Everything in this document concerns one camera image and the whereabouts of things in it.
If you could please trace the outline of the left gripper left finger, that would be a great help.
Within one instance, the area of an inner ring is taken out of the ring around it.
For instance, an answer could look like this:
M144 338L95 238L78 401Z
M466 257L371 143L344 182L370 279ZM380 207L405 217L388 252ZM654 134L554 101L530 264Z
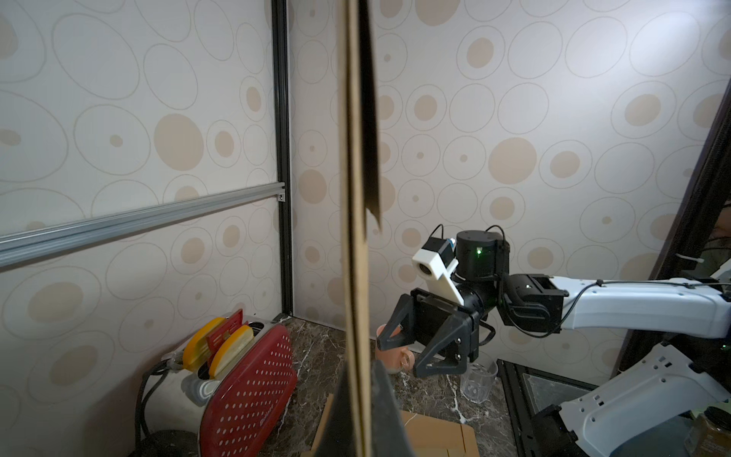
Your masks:
M316 457L348 457L351 455L351 405L348 367L344 367L337 392L330 406L321 440L314 449Z

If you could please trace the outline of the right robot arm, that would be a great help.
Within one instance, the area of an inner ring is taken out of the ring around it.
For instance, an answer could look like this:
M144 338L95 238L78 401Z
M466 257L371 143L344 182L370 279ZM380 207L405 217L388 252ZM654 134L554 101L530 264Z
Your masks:
M537 413L544 456L607 456L668 419L730 397L730 297L713 279L650 281L513 274L498 226L436 228L412 259L424 289L402 295L378 335L380 350L423 346L419 378L463 374L498 312L508 327L542 339L573 329L660 331L666 340L587 394Z

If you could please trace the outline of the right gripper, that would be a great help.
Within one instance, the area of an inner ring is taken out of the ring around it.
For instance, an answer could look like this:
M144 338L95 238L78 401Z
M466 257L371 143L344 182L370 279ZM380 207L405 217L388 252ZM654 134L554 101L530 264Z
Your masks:
M403 294L388 323L377 336L381 352L424 346L413 373L417 378L460 375L479 356L480 321L485 301L470 288L458 289L464 304L457 306L423 289Z

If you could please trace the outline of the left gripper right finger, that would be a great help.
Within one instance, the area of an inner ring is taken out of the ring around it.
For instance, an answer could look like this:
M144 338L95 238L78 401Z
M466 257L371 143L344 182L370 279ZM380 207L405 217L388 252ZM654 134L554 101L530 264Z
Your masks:
M372 450L377 457L414 457L388 372L382 361L371 368Z

